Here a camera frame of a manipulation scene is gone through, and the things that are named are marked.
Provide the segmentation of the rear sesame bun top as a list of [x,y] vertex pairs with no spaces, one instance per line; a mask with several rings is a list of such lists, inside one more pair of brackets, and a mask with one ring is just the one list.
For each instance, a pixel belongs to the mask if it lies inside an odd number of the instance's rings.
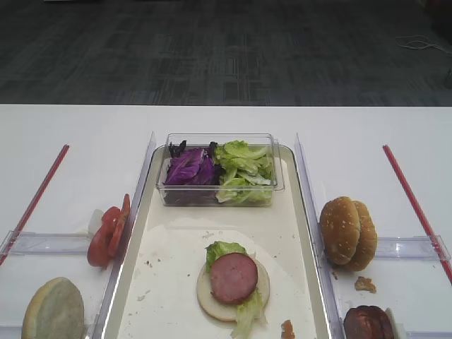
[[359,241],[354,256],[345,265],[348,270],[364,270],[375,256],[378,237],[367,206],[361,201],[354,201],[361,226]]

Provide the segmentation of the red straw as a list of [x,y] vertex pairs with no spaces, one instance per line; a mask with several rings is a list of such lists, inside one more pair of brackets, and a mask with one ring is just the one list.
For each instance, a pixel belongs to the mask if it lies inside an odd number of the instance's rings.
[[8,257],[13,245],[15,244],[16,240],[20,236],[21,232],[23,231],[23,228],[25,227],[25,224],[29,220],[30,216],[32,215],[35,207],[39,203],[43,193],[45,192],[46,188],[48,187],[49,183],[51,182],[53,176],[55,175],[56,171],[58,170],[60,164],[62,163],[64,157],[66,156],[68,150],[70,148],[70,145],[66,144],[64,145],[59,154],[57,155],[55,161],[53,162],[52,166],[50,167],[49,171],[47,172],[45,178],[43,179],[42,183],[40,184],[38,190],[36,191],[35,195],[33,196],[31,202],[28,204],[28,207],[25,209],[24,214],[22,215],[21,219],[19,220],[18,224],[14,228],[14,230],[11,231],[11,234],[5,238],[6,243],[1,248],[1,260],[0,263],[3,264],[6,258]]
[[424,211],[421,208],[421,205],[419,204],[415,194],[413,193],[405,175],[403,174],[402,169],[400,168],[393,152],[391,151],[389,145],[383,145],[382,146],[383,151],[385,152],[386,157],[388,158],[388,161],[390,162],[393,171],[395,172],[395,175],[398,178],[398,181],[400,182],[400,185],[402,186],[420,224],[423,227],[423,230],[425,234],[430,238],[430,241],[432,243],[432,246],[439,257],[439,260],[441,262],[441,266],[449,280],[451,282],[451,264],[450,260],[446,258],[446,247],[444,245],[441,245],[439,242],[439,237],[434,234],[434,231],[432,229],[432,226],[430,225],[426,215],[424,214]]

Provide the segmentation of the meat crumb on tray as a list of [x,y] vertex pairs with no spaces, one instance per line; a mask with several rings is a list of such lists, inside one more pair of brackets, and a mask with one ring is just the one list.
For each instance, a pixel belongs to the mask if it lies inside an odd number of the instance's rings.
[[281,339],[295,339],[291,320],[286,320],[281,324]]

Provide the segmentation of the green lettuce pile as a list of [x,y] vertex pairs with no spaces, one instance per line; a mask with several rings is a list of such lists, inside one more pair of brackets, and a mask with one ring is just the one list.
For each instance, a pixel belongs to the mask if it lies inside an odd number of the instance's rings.
[[273,155],[269,145],[249,145],[230,141],[218,146],[215,164],[224,170],[220,175],[218,203],[234,206],[267,206],[274,185]]

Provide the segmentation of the front sesame bun top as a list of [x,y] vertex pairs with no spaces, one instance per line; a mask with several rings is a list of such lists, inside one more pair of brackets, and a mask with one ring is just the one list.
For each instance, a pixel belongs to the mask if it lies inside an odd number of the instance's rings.
[[347,196],[327,202],[321,211],[320,226],[328,259],[337,265],[350,262],[361,231],[354,202]]

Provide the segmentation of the lower right clear rail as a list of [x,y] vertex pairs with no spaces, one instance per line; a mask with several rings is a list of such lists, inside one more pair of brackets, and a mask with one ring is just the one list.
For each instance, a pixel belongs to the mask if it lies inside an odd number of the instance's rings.
[[452,339],[452,332],[405,331],[407,339]]

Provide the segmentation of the upright bun half left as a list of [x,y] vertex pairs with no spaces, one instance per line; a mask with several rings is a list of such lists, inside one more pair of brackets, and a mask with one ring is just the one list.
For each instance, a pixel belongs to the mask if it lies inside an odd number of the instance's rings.
[[84,334],[84,303],[79,289],[65,277],[49,280],[26,309],[22,338],[74,338]]

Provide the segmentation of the left red straw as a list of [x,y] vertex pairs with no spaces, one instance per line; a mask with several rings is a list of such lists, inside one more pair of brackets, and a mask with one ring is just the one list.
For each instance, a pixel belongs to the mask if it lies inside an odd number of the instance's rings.
[[16,240],[20,236],[21,232],[23,231],[23,228],[25,227],[25,224],[29,220],[30,216],[32,215],[35,207],[39,203],[43,193],[45,192],[46,188],[48,187],[49,183],[51,182],[53,176],[55,175],[56,171],[58,170],[60,164],[62,163],[64,157],[66,156],[68,150],[70,148],[70,145],[66,144],[64,145],[59,154],[57,155],[55,161],[53,162],[52,166],[50,167],[49,171],[47,172],[45,178],[43,179],[42,183],[40,184],[38,190],[36,191],[35,195],[33,196],[31,202],[28,204],[28,207],[25,209],[24,214],[22,215],[21,219],[19,220],[18,224],[14,228],[14,230],[11,231],[11,234],[5,238],[6,243],[1,248],[1,260],[0,263],[3,264],[6,258],[8,257],[13,245],[15,244]]

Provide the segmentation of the white pusher block upper left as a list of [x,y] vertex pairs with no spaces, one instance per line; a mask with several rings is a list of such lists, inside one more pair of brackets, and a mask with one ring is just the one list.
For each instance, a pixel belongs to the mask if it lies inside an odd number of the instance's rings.
[[102,225],[102,216],[104,212],[96,209],[90,217],[88,223],[85,223],[82,227],[79,227],[74,234],[82,235],[84,237],[93,238],[95,233],[100,229]]

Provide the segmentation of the cream metal serving tray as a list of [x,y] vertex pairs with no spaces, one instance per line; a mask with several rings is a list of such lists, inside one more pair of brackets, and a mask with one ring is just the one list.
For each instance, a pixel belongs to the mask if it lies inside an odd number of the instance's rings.
[[[327,338],[293,152],[282,191],[157,189],[157,150],[101,338]],[[268,207],[257,202],[265,196]]]

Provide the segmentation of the sesame bun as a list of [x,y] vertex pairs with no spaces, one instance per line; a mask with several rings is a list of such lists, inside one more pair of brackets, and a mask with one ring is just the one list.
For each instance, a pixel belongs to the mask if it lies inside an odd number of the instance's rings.
[[328,259],[337,265],[350,262],[361,231],[354,202],[347,196],[327,202],[321,211],[320,226]]
[[348,270],[364,270],[375,256],[378,237],[367,206],[361,201],[354,201],[361,226],[359,241],[354,256],[345,265]]

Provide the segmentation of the meat patty slice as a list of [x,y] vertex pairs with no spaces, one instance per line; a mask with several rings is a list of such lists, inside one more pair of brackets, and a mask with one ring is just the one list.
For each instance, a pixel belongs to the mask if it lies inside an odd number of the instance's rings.
[[211,294],[223,304],[241,304],[254,292],[257,282],[257,265],[246,254],[226,254],[210,267]]

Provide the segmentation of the clear plastic salad container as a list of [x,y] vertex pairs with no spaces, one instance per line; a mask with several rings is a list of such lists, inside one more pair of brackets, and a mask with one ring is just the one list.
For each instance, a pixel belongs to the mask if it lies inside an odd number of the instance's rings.
[[171,133],[156,188],[166,206],[270,206],[285,188],[269,133]]

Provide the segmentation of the white pusher block lower right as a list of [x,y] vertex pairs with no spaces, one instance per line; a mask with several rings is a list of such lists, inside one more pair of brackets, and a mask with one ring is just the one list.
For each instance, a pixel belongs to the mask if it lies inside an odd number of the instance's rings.
[[391,308],[386,308],[385,313],[387,314],[389,321],[391,322],[391,327],[393,330],[394,338],[395,339],[408,339],[408,335],[406,333],[406,330],[404,328],[404,325],[402,323],[398,323],[396,321],[396,318],[394,316],[393,311]]

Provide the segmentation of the green lettuce leaf on bun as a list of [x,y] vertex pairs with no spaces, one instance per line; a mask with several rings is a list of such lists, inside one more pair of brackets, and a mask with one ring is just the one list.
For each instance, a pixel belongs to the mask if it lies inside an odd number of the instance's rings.
[[[210,274],[210,267],[221,256],[231,253],[241,253],[249,256],[253,261],[255,256],[248,254],[246,249],[236,242],[216,241],[206,247],[206,271]],[[263,302],[257,288],[241,304],[237,305],[237,316],[235,329],[231,333],[232,338],[248,338],[255,321],[266,322]]]

